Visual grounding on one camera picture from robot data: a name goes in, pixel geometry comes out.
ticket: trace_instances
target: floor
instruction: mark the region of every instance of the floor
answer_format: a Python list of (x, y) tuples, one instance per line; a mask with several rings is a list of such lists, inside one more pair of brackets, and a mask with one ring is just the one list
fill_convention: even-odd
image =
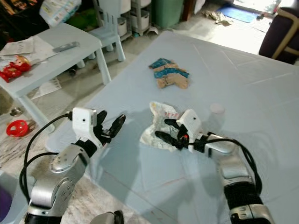
[[(216, 10), (218, 7), (218, 5), (209, 4), (205, 5), (203, 10)], [(247, 51), (253, 54), (258, 53), (260, 45), (265, 36), (265, 33), (254, 28), (253, 24), (234, 21), (233, 25), (224, 27), (222, 25), (215, 24), (215, 21), (211, 19), (205, 18), (200, 12), (193, 16), (188, 22), (182, 22), (178, 25), (175, 25), (171, 30), (178, 34), (188, 35), (194, 38), (242, 51)], [(126, 55), (126, 61), (121, 63), (116, 60), (116, 54), (114, 52), (106, 52), (105, 58), (107, 60), (111, 78), (113, 79), (115, 76), (117, 76), (156, 38), (156, 34), (149, 33), (148, 35), (136, 38), (132, 37), (124, 41), (122, 45)], [(62, 86), (62, 89), (33, 100), (49, 119), (53, 119), (58, 115), (71, 110), (75, 106), (83, 106), (104, 87), (95, 60), (87, 60), (86, 67), (78, 70), (75, 77), (71, 77), (68, 73), (63, 73), (57, 78)], [(16, 141), (15, 139), (5, 135), (5, 124), (2, 123), (1, 125), (0, 119), (0, 133), (3, 133), (0, 136), (1, 144), (5, 146), (6, 149), (13, 151), (12, 157), (20, 160), (20, 164), (23, 158), (24, 145), (26, 145), (26, 142), (28, 142), (29, 138), (32, 137), (35, 132), (36, 129), (26, 138)], [(40, 140), (38, 140), (36, 143), (36, 148), (43, 148), (46, 140), (47, 136), (42, 135)], [(8, 170), (9, 172), (17, 173), (20, 171), (21, 167), (8, 164), (8, 159), (5, 157), (5, 155), (3, 156), (3, 154), (0, 154), (0, 168)], [(76, 222), (76, 219), (69, 219), (70, 217), (76, 216), (74, 211), (77, 211), (78, 214), (83, 214), (85, 216), (84, 223), (88, 223), (87, 221), (91, 221), (91, 218), (96, 214), (119, 208), (125, 210), (126, 223), (148, 223), (135, 214), (131, 209), (121, 205), (120, 202), (114, 199), (105, 190), (99, 189), (93, 184), (87, 183), (85, 180), (80, 181), (79, 187), (76, 189), (75, 197), (72, 197), (71, 206), (72, 203), (77, 202), (76, 197), (81, 198), (80, 206), (72, 208), (72, 212), (69, 212), (70, 210), (68, 210), (62, 223), (80, 223), (79, 221)], [(87, 205), (85, 203), (90, 203), (90, 201), (97, 203), (98, 208), (94, 209), (90, 213), (82, 213), (80, 209), (86, 207)]]

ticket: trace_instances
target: blue mat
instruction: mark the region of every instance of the blue mat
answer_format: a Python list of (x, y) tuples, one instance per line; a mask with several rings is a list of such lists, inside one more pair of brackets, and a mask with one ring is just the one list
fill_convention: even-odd
[(223, 7), (217, 10), (217, 12), (222, 12), (225, 16), (240, 20), (243, 22), (252, 22), (256, 19), (257, 14), (250, 13), (245, 10), (233, 7), (231, 4), (225, 4)]

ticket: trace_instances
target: red toy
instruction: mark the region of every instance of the red toy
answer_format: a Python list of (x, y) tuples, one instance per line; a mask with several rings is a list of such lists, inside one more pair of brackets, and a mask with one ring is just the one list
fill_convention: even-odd
[(6, 134), (11, 137), (23, 137), (28, 132), (28, 124), (24, 120), (16, 120), (6, 128)]
[(7, 83), (9, 83), (10, 79), (17, 78), (22, 72), (31, 69), (30, 62), (27, 58), (21, 55), (16, 55), (16, 58), (15, 62), (10, 62), (9, 65), (4, 67), (3, 71), (0, 71), (0, 77)]

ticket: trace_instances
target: table surface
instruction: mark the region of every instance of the table surface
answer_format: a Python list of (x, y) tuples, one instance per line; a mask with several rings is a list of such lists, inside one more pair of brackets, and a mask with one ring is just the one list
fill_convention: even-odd
[(0, 78), (0, 86), (13, 97), (29, 93), (86, 58), (101, 46), (98, 38), (65, 23), (47, 29), (38, 36), (54, 48), (73, 41), (78, 41), (80, 46), (60, 52), (48, 58), (46, 63), (33, 65), (30, 71), (24, 72), (22, 76), (10, 83)]
[[(190, 86), (158, 89), (148, 65), (160, 57), (190, 72)], [(87, 175), (152, 224), (229, 223), (228, 207), (213, 161), (188, 150), (171, 153), (139, 142), (152, 123), (150, 101), (192, 108), (205, 131), (235, 138), (253, 154), (263, 180), (262, 199), (277, 224), (299, 220), (299, 69), (296, 66), (213, 43), (162, 33), (86, 107), (119, 114), (126, 122), (95, 154)], [(210, 105), (221, 104), (223, 115)], [(75, 135), (60, 126), (46, 147), (59, 152)]]

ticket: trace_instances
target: white plastic chair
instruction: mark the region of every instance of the white plastic chair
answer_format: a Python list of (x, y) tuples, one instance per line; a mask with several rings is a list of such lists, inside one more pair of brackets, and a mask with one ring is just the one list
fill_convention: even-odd
[[(102, 27), (94, 29), (89, 33), (102, 42), (102, 46), (106, 47), (107, 51), (112, 51), (112, 44), (116, 45), (116, 52), (118, 55), (118, 61), (122, 62), (126, 59), (125, 54), (122, 49), (120, 36), (118, 35), (117, 28), (117, 18), (121, 16), (121, 6), (122, 0), (98, 0), (99, 6), (103, 11), (104, 24)], [(97, 18), (100, 19), (100, 13), (97, 6), (95, 6)]]

